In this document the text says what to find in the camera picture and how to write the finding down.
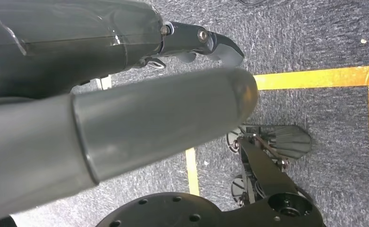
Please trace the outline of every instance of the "yellow tape line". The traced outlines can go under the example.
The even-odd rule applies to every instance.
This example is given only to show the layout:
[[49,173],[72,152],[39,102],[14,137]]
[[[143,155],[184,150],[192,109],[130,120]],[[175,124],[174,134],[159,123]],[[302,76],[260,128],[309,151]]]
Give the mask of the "yellow tape line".
[[[368,86],[369,66],[254,76],[259,90]],[[194,149],[186,151],[190,193],[199,195]]]
[[194,148],[186,150],[186,163],[190,194],[199,196],[196,151]]

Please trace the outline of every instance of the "gray cylinder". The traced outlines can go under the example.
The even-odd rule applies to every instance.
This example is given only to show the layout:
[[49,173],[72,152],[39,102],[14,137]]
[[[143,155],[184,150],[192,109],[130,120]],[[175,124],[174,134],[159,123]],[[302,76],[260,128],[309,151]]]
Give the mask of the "gray cylinder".
[[70,96],[0,105],[0,218],[94,185]]
[[89,164],[103,181],[222,136],[257,103],[254,78],[206,70],[77,96]]
[[0,218],[205,143],[252,112],[243,70],[0,105]]

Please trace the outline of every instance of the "wheel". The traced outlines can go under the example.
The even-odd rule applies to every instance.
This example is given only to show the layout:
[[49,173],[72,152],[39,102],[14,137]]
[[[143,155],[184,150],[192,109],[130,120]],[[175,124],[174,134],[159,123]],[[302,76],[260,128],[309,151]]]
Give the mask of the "wheel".
[[240,129],[240,127],[230,131],[229,133],[226,134],[226,145],[229,148],[229,150],[234,153],[234,154],[238,154],[239,153],[239,149],[235,148],[234,146],[234,142],[235,140],[237,140],[237,138],[239,137],[239,135],[242,134],[242,131]]
[[232,197],[234,199],[234,201],[240,206],[242,207],[242,197],[245,193],[244,190],[244,182],[243,182],[243,178],[241,177],[241,175],[237,176],[233,181],[232,181],[232,186],[231,186],[231,191],[232,191]]

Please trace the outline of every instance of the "plastic wrap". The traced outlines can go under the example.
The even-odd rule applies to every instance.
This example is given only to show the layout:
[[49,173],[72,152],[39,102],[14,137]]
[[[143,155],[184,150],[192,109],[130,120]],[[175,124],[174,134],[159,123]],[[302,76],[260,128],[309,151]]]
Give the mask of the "plastic wrap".
[[86,46],[160,44],[162,19],[132,0],[0,0],[0,45],[23,55]]

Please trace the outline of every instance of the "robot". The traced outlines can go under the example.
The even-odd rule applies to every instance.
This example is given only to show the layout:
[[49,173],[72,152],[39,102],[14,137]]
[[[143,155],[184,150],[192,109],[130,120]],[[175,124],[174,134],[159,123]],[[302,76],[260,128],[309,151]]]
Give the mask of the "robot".
[[[225,68],[69,94],[91,79],[163,69],[164,57],[190,63],[198,54]],[[228,146],[243,163],[232,187],[239,209],[221,212],[201,197],[160,193],[97,226],[324,226],[312,199],[282,172],[289,158],[309,152],[309,136],[294,126],[264,134],[263,126],[241,125],[258,96],[254,78],[233,68],[243,59],[230,38],[164,22],[141,2],[0,0],[0,226],[13,226],[11,213],[229,131]]]

